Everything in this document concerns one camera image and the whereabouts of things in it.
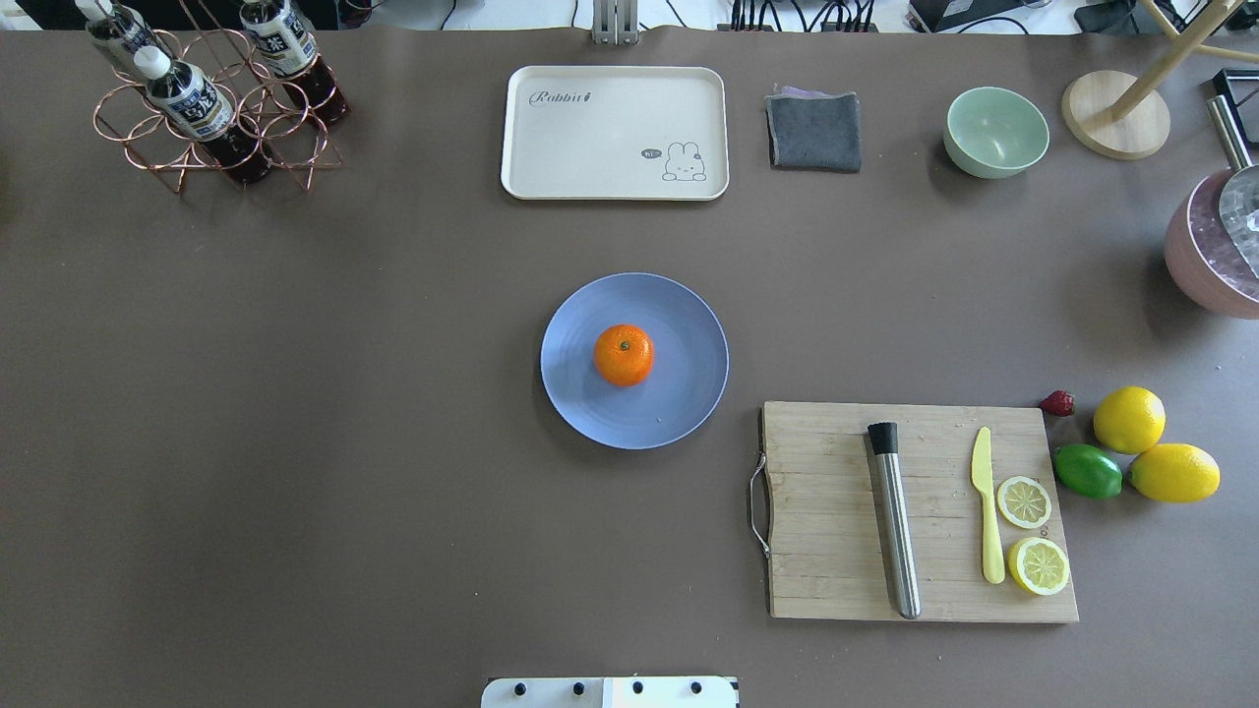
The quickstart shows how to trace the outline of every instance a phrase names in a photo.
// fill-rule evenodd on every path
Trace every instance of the rectangular tray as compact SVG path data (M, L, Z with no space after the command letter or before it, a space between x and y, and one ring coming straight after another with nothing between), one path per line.
M517 199L715 199L730 181L725 84L703 67L522 67L500 179Z
M889 598L865 440L866 426L881 421L899 428L923 601L923 614L913 621L1078 622L1074 578L1058 595L1039 597L1008 576L991 585L980 568L980 494L971 486L971 448L980 426L992 428L995 484L1015 475L1032 477L1053 504L1049 522L1036 530L998 515L1002 549L1042 535L1068 551L1040 409L954 406L764 404L769 614L906 621Z

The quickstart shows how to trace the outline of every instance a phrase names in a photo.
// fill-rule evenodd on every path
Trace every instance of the plate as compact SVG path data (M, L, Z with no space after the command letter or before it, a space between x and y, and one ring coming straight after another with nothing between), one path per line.
M643 329L655 365L638 385L617 387L594 368L594 340L612 325ZM583 286L555 310L543 335L543 385L578 432L622 450L681 440L716 408L730 350L711 307L653 273L617 273Z
M517 199L716 199L725 84L704 67L524 67L507 82L502 188Z

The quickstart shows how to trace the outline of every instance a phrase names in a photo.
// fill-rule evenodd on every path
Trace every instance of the white bottle cap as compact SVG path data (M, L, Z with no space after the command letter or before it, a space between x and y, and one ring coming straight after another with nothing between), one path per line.
M149 78L161 78L170 71L170 57L156 47L141 47L136 52L136 68Z
M83 16L92 21L103 20L107 15L113 14L111 0L74 0L74 4L78 5Z

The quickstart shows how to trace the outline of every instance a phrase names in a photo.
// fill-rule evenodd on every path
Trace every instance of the cutting board handle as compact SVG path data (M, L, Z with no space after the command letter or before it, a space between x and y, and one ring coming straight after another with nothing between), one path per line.
M757 530L757 477L760 476L765 480L765 490L769 490L769 477L763 475L765 471L765 452L760 451L760 460L757 462L757 470L752 472L752 479L748 480L748 523L752 524L752 533L757 534L757 540L760 542L760 549L764 551L765 558L769 558L769 544L765 543L765 538L760 535Z

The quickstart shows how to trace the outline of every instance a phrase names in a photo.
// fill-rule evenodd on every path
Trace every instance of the metal muddler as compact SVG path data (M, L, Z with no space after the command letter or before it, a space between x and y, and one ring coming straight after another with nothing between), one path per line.
M906 620L923 614L918 596L918 572L914 569L914 547L909 537L909 510L905 508L905 485L900 479L900 455L896 451L896 423L875 423L866 428L874 461L879 467L883 490L883 527L891 556L891 585L896 611Z

